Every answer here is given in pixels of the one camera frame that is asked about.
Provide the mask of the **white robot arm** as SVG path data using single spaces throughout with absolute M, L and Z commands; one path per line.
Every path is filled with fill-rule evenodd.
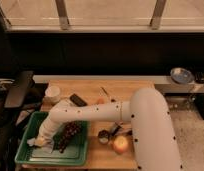
M 68 106 L 61 100 L 50 109 L 37 138 L 47 143 L 70 121 L 130 122 L 138 171 L 183 169 L 167 102 L 155 88 L 140 88 L 129 101 L 84 107 Z

